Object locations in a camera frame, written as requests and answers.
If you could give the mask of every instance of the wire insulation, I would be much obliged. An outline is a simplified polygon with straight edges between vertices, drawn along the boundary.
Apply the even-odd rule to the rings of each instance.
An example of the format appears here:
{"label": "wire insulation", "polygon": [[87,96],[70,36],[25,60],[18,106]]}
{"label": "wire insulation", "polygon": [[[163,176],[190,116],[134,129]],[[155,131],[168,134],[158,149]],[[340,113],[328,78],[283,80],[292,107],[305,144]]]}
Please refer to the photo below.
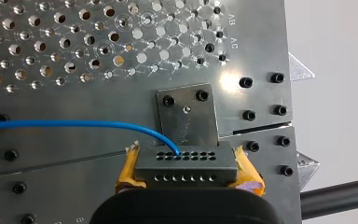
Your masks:
{"label": "wire insulation", "polygon": [[0,129],[15,129],[15,128],[31,128],[31,127],[84,127],[84,128],[119,128],[133,130],[139,133],[145,133],[153,136],[165,143],[172,152],[179,156],[179,149],[173,141],[166,136],[136,124],[105,121],[105,120],[71,120],[71,119],[49,119],[49,120],[13,120],[13,121],[0,121]]}

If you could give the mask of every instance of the metal block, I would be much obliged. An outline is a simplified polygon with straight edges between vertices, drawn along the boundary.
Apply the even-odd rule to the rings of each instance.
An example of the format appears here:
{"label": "metal block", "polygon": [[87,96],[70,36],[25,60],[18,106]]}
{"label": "metal block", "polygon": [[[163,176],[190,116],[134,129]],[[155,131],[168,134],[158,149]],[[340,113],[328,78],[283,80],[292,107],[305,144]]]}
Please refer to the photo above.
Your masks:
{"label": "metal block", "polygon": [[[0,175],[0,223],[89,223],[94,211],[115,194],[124,155]],[[13,186],[23,182],[22,194]]]}
{"label": "metal block", "polygon": [[135,174],[149,188],[224,187],[237,178],[237,164],[228,142],[218,147],[179,147],[173,156],[167,147],[142,148]]}
{"label": "metal block", "polygon": [[[280,145],[278,140],[282,139],[282,136],[290,140],[289,146]],[[284,223],[301,223],[295,129],[282,126],[253,133],[237,134],[224,137],[221,140],[228,141],[233,147],[243,145],[252,164],[266,183],[266,194],[263,198],[275,207]],[[259,145],[257,152],[247,148],[249,142],[252,141]],[[286,165],[293,169],[291,176],[281,173],[282,167]]]}
{"label": "metal block", "polygon": [[157,92],[162,133],[177,145],[217,146],[213,90],[210,84]]}
{"label": "metal block", "polygon": [[297,152],[297,170],[300,190],[302,190],[320,167],[320,163],[310,157]]}

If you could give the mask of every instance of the metal panel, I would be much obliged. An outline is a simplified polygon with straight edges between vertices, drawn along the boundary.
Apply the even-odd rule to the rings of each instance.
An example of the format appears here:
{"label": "metal panel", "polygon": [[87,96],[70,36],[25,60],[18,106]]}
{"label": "metal panel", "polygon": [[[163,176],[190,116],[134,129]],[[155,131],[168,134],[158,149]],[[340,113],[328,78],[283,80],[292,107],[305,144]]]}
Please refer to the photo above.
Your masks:
{"label": "metal panel", "polygon": [[[37,223],[89,223],[93,212],[115,194],[125,156],[108,157],[0,176],[0,223],[21,223],[25,214]],[[23,194],[12,187],[27,185]]]}
{"label": "metal panel", "polygon": [[143,147],[136,163],[136,178],[149,188],[224,187],[235,182],[237,164],[228,142],[219,147],[179,147],[173,156],[168,147]]}
{"label": "metal panel", "polygon": [[[174,100],[173,105],[170,105],[172,102],[164,102],[164,99]],[[157,100],[162,133],[175,144],[217,145],[216,116],[210,84],[158,91]]]}
{"label": "metal panel", "polygon": [[[291,140],[289,147],[279,146],[277,140],[286,136]],[[254,133],[243,133],[225,137],[233,147],[243,145],[246,148],[250,141],[256,141],[260,149],[257,152],[247,150],[249,159],[263,176],[266,183],[268,200],[282,216],[286,224],[301,223],[298,173],[296,172],[296,137],[293,127],[281,127]],[[281,174],[281,168],[288,165],[295,171],[292,176]]]}
{"label": "metal panel", "polygon": [[[19,0],[0,4],[0,37],[4,38],[0,44],[0,114],[7,114],[12,119],[119,120],[158,130],[157,91],[211,83],[219,134],[291,120],[283,0],[222,0],[209,1],[207,5],[200,3],[203,1],[186,1],[183,8],[164,0],[161,1],[161,11],[155,11],[150,1],[134,1],[139,9],[136,15],[130,14],[130,2],[127,1],[103,0],[95,6],[86,0],[73,2],[72,7],[66,7],[62,0]],[[16,14],[21,11],[18,6],[25,8],[21,15]],[[108,6],[116,12],[113,17],[103,14]],[[220,14],[213,13],[215,7],[220,7]],[[82,9],[90,13],[86,21],[79,17]],[[194,9],[199,10],[196,18],[191,17]],[[175,20],[168,21],[173,12]],[[65,16],[64,23],[59,23],[60,15]],[[145,24],[148,15],[152,22]],[[33,16],[40,19],[37,27],[30,25]],[[118,24],[125,18],[128,28]],[[15,22],[13,30],[4,28],[6,19]],[[103,30],[98,30],[101,29],[99,21],[104,22]],[[75,34],[71,32],[74,24],[80,29]],[[181,33],[183,24],[188,25],[188,31]],[[165,35],[158,36],[158,26],[165,27]],[[47,35],[52,34],[50,28],[54,30],[53,36]],[[134,34],[136,28],[143,32],[141,39],[134,37],[139,34]],[[23,40],[27,37],[27,33],[21,33],[23,31],[30,34],[29,40]],[[109,40],[113,31],[119,34],[116,42]],[[218,31],[223,32],[222,38],[216,36]],[[93,45],[85,43],[86,35],[95,37]],[[194,43],[198,35],[201,41]],[[178,37],[178,45],[172,44],[176,41],[173,37]],[[63,38],[71,41],[69,48],[61,47]],[[149,41],[152,40],[157,46],[151,49]],[[40,44],[37,41],[46,44],[43,52],[35,50],[35,44]],[[208,43],[214,44],[213,52],[205,50]],[[125,50],[127,44],[131,44],[130,52]],[[20,46],[19,56],[10,54],[12,45]],[[104,47],[108,49],[106,55],[101,54]],[[187,52],[183,54],[186,48],[191,49],[187,57]],[[170,53],[168,60],[161,59],[160,53],[165,49]],[[85,56],[77,58],[77,50],[83,50]],[[58,53],[61,59],[52,61],[53,53]],[[140,53],[146,54],[146,62],[138,62]],[[219,61],[221,54],[227,58],[224,62]],[[120,67],[113,63],[118,55],[125,60]],[[35,58],[34,65],[27,63],[26,58],[30,56]],[[202,57],[206,62],[203,66],[197,64],[197,59]],[[92,59],[98,59],[101,67],[92,69]],[[11,62],[8,69],[2,68],[6,65],[4,60]],[[155,64],[159,67],[157,72],[153,72]],[[43,66],[51,69],[49,76],[46,76],[49,70]],[[16,75],[19,69],[26,71],[25,80],[22,80],[25,76],[21,71]],[[286,74],[286,81],[282,84],[269,82],[271,73],[275,72]],[[251,77],[253,87],[241,88],[239,81],[242,77]],[[271,108],[274,105],[288,106],[289,113],[273,115]],[[241,118],[247,109],[256,112],[255,121]],[[10,165],[0,161],[0,172],[120,151],[134,139],[153,144],[140,134],[129,136],[122,131],[32,129],[19,131],[15,136],[13,133],[0,133],[0,151],[14,147],[22,152],[24,160]]]}

